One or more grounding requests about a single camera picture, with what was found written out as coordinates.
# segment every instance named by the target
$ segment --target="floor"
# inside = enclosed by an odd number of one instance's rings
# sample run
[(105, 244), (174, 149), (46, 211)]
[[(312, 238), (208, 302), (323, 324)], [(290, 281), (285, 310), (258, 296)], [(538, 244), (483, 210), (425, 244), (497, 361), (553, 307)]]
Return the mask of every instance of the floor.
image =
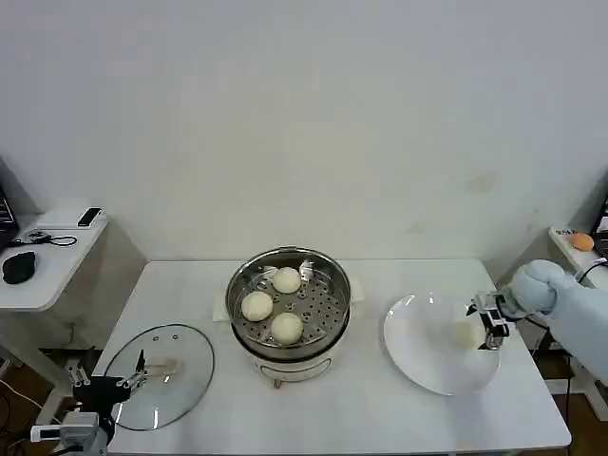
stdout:
[[(56, 359), (65, 363), (65, 359)], [(559, 358), (547, 358), (541, 361), (540, 370), (544, 378), (563, 378), (567, 373), (565, 362)], [(28, 367), (10, 370), (4, 377), (19, 392), (43, 404), (50, 393), (50, 384)], [(565, 396), (555, 396), (561, 413), (565, 410)], [(47, 456), (53, 450), (53, 443), (31, 444), (29, 433), (25, 431), (35, 421), (37, 409), (34, 405), (15, 396), (4, 385), (0, 384), (0, 456)], [(587, 400), (582, 395), (570, 398), (570, 429), (574, 442), (570, 456), (608, 456), (608, 423), (596, 419)], [(566, 449), (526, 451), (525, 456), (566, 456)]]

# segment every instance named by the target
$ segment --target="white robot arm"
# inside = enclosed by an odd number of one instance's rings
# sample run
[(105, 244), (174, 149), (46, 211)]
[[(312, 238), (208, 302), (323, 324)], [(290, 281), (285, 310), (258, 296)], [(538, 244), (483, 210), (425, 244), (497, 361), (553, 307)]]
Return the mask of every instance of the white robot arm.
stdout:
[[(479, 294), (473, 307), (482, 314), (498, 310), (506, 320), (541, 314), (560, 342), (598, 380), (608, 384), (608, 292), (580, 285), (555, 263), (535, 260), (523, 265), (511, 282), (490, 294)], [(497, 328), (484, 319), (487, 340)], [(500, 347), (503, 338), (490, 349)]]

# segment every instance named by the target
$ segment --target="white table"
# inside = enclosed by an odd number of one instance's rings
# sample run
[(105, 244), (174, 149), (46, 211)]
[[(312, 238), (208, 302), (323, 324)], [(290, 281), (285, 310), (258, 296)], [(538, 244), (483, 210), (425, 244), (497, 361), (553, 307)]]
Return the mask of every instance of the white table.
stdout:
[[(50, 308), (91, 250), (107, 225), (105, 217), (95, 220), (86, 230), (44, 230), (58, 236), (74, 236), (78, 241), (69, 247), (27, 245), (7, 249), (0, 255), (0, 264), (22, 252), (36, 254), (36, 271), (31, 279), (9, 285), (0, 279), (0, 317), (2, 312), (41, 312)], [(36, 218), (30, 218), (20, 236), (36, 228)], [(66, 373), (33, 346), (27, 334), (6, 327), (0, 332), (0, 346), (26, 363), (51, 382), (62, 394), (71, 388)]]
[(207, 335), (216, 354), (209, 390), (184, 417), (148, 432), (123, 428), (110, 453), (429, 453), (564, 447), (570, 433), (517, 331), (486, 391), (445, 397), (412, 383), (381, 342), (388, 307), (416, 291), (469, 300), (494, 285), (482, 263), (349, 260), (367, 297), (344, 350), (323, 376), (273, 389), (212, 311), (238, 262), (153, 261), (143, 270), (95, 370), (150, 327), (183, 323)]
[[(575, 249), (570, 243), (570, 236), (573, 233), (576, 233), (576, 230), (566, 225), (553, 226), (549, 229), (549, 237), (565, 256), (570, 266), (575, 271), (584, 273), (594, 265), (594, 261), (598, 260), (600, 256), (595, 251), (582, 252)], [(604, 266), (594, 268), (593, 271), (589, 272), (583, 284), (608, 291), (608, 268)], [(596, 378), (577, 360), (572, 362), (572, 371), (574, 377), (571, 380), (570, 391), (584, 394), (598, 419), (608, 422), (608, 404), (606, 404), (596, 386)], [(566, 379), (547, 380), (546, 384), (552, 394), (565, 394), (567, 392)]]

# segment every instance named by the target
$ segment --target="cable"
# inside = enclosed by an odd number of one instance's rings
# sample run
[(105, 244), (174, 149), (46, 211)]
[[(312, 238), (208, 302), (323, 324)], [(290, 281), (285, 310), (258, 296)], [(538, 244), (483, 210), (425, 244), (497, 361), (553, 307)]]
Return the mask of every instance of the cable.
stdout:
[[(568, 387), (566, 388), (566, 426), (568, 427), (568, 429), (570, 429), (570, 386), (572, 384), (572, 370), (570, 369), (571, 358), (571, 356), (568, 356)], [(568, 445), (567, 448), (568, 456), (570, 456), (570, 448), (572, 446), (572, 442), (574, 442), (574, 435), (572, 436), (570, 445)]]
[(10, 400), (9, 400), (9, 398), (7, 396), (5, 396), (2, 393), (0, 393), (0, 397), (2, 398), (2, 400), (7, 405), (7, 418), (4, 420), (4, 423), (2, 424), (2, 426), (0, 426), (0, 432), (2, 432), (2, 431), (10, 432), (7, 429), (7, 425), (9, 424), (9, 421), (10, 421)]
[(9, 446), (7, 446), (7, 449), (13, 448), (15, 445), (19, 445), (20, 443), (25, 442), (26, 440), (27, 440), (26, 437), (24, 437), (23, 439), (19, 439), (17, 442), (13, 442)]
[(602, 261), (600, 263), (596, 263), (593, 266), (591, 266), (589, 269), (587, 269), (587, 271), (585, 271), (584, 274), (579, 277), (578, 283), (582, 283), (582, 281), (587, 277), (587, 275), (591, 271), (593, 271), (594, 269), (596, 269), (598, 266), (601, 266), (602, 264), (606, 264), (606, 261)]
[(530, 323), (532, 323), (534, 326), (538, 326), (539, 328), (541, 328), (542, 330), (547, 331), (549, 328), (542, 325), (541, 323), (539, 323), (538, 321), (534, 321), (532, 318), (530, 318), (529, 316), (526, 316), (524, 318), (525, 321), (529, 321)]
[[(12, 392), (14, 392), (16, 395), (18, 395), (19, 397), (25, 399), (26, 401), (31, 402), (34, 406), (36, 406), (38, 409), (42, 410), (42, 406), (40, 404), (38, 404), (36, 401), (34, 401), (33, 399), (29, 399), (26, 395), (21, 394), (19, 391), (16, 391), (15, 389), (13, 389), (13, 387), (11, 385), (9, 385), (7, 382), (5, 382), (4, 380), (0, 379), (0, 383), (2, 383), (5, 387), (7, 387), (9, 390), (11, 390)], [(55, 422), (57, 422), (58, 425), (61, 425), (62, 422), (59, 421), (57, 418), (55, 418), (53, 416), (53, 420)]]
[(35, 230), (26, 235), (27, 240), (14, 239), (9, 241), (5, 247), (22, 247), (24, 245), (52, 244), (58, 247), (69, 247), (78, 242), (74, 236), (52, 236), (44, 231)]
[(53, 451), (48, 456), (61, 456), (62, 454), (69, 453), (70, 451), (82, 451), (83, 448), (80, 445), (67, 446), (59, 451)]

